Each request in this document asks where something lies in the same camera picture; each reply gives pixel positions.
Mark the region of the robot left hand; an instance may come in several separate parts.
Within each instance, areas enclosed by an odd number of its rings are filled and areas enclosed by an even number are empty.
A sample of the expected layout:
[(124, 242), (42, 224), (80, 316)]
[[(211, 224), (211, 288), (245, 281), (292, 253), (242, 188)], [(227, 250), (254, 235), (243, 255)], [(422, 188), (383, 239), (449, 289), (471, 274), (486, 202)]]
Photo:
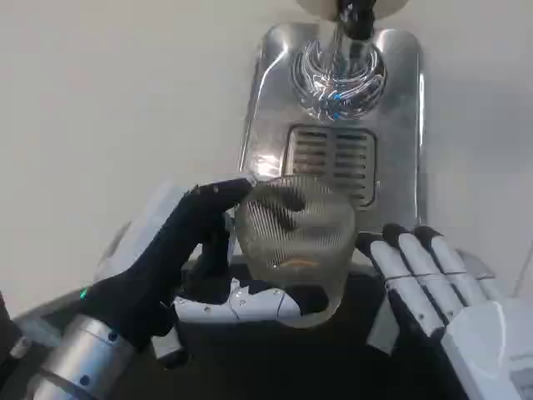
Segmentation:
[(102, 261), (101, 278), (82, 300), (84, 352), (105, 373), (174, 327), (171, 310), (180, 288), (193, 299), (221, 301), (231, 283), (227, 211), (252, 190), (245, 178), (183, 192), (162, 187)]

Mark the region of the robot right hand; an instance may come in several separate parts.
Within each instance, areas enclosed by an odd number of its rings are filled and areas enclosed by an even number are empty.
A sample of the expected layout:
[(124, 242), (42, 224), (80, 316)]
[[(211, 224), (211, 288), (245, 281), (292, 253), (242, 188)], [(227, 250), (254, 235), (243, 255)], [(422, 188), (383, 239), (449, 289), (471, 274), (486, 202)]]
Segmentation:
[(469, 399), (532, 397), (532, 308), (475, 276), (431, 227), (388, 224), (357, 249), (384, 278), (396, 323), (440, 351)]

